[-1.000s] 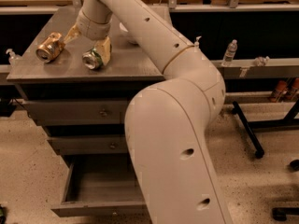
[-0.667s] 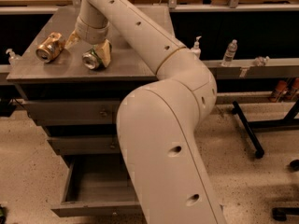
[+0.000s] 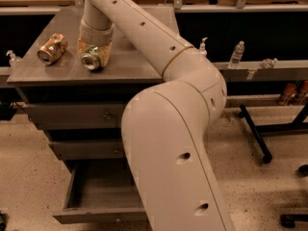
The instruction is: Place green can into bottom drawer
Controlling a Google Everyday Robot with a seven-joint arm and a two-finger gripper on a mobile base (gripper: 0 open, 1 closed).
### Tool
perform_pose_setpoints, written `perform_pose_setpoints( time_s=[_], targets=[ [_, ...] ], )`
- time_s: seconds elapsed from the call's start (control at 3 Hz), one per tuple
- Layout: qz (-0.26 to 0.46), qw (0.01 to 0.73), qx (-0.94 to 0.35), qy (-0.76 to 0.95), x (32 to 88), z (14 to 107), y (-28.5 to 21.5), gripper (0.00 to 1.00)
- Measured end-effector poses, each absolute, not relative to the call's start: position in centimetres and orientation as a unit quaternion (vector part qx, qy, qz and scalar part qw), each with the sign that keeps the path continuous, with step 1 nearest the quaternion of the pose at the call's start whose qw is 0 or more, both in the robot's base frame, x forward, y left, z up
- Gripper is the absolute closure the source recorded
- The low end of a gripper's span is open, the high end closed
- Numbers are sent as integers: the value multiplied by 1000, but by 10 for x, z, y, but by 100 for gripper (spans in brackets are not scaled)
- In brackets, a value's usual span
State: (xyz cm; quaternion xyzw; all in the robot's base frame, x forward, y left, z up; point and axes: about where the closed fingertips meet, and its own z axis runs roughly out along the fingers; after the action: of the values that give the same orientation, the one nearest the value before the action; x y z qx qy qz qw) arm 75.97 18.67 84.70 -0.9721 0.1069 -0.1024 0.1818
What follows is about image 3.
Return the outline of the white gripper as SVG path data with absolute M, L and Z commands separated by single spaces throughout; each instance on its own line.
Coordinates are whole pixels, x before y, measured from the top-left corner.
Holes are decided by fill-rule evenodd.
M 109 29 L 98 30 L 92 28 L 84 19 L 81 20 L 79 32 L 80 37 L 77 40 L 77 55 L 81 61 L 92 58 L 92 47 L 98 47 L 98 57 L 100 65 L 105 67 L 110 59 L 112 50 L 112 38 L 114 34 L 112 25 Z

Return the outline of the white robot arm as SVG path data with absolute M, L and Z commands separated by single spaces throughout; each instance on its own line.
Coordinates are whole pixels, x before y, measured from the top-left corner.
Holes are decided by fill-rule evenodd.
M 85 0 L 106 15 L 162 77 L 127 104 L 123 147 L 153 231 L 235 231 L 204 145 L 226 103 L 218 69 L 132 0 Z

